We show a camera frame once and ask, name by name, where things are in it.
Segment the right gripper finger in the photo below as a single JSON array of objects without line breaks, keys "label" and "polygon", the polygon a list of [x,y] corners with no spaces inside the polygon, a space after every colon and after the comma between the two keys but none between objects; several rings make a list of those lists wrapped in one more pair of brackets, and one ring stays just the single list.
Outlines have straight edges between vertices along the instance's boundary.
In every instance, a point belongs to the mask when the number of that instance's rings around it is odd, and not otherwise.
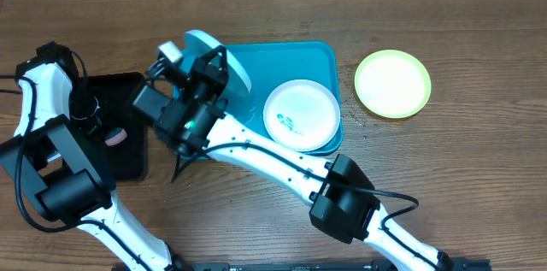
[{"label": "right gripper finger", "polygon": [[165,59],[158,59],[151,64],[145,71],[146,79],[148,81],[166,80],[168,70],[170,69],[171,62]]},{"label": "right gripper finger", "polygon": [[203,55],[204,73],[207,75],[227,75],[227,53],[224,45],[219,45]]}]

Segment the pink and black sponge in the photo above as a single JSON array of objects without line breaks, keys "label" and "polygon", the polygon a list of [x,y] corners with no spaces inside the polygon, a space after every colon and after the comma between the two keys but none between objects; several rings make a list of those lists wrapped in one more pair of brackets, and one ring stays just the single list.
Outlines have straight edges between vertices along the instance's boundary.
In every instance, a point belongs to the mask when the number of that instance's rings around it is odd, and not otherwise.
[{"label": "pink and black sponge", "polygon": [[110,130],[108,133],[106,133],[104,143],[107,146],[115,146],[123,142],[126,138],[127,138],[126,130],[121,127],[116,127]]}]

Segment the yellow-green plate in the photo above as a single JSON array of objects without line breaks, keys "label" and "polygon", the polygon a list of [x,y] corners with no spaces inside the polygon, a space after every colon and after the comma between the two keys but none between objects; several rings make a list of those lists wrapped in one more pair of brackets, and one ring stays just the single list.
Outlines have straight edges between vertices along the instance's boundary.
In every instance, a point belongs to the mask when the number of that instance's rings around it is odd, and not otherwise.
[{"label": "yellow-green plate", "polygon": [[354,86],[368,110],[390,119],[415,115],[432,92],[424,65],[400,50],[380,50],[365,57],[356,69]]}]

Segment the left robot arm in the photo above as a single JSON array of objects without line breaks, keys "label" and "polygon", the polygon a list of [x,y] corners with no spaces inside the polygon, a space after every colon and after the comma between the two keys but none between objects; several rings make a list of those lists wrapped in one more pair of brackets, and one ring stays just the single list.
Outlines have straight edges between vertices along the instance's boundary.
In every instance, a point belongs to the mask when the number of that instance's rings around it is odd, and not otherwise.
[{"label": "left robot arm", "polygon": [[117,180],[146,173],[144,127],[123,108],[143,75],[90,77],[77,53],[50,42],[11,78],[22,95],[21,119],[1,145],[1,165],[27,223],[45,233],[89,233],[127,270],[184,270],[116,193]]}]

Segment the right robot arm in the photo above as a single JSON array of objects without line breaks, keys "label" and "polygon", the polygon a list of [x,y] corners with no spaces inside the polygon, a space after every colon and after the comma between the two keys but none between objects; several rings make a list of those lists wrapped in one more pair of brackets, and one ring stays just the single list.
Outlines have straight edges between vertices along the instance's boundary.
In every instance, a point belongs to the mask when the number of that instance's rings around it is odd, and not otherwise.
[{"label": "right robot arm", "polygon": [[147,80],[130,107],[156,136],[181,157],[174,175],[199,157],[246,168],[282,185],[309,205],[312,225],[350,244],[361,240],[398,270],[452,270],[450,257],[420,242],[395,222],[380,202],[383,191],[351,158],[330,162],[290,150],[251,131],[226,112],[221,98],[231,65],[225,46],[197,57],[187,72],[181,50],[171,42],[159,46]]}]

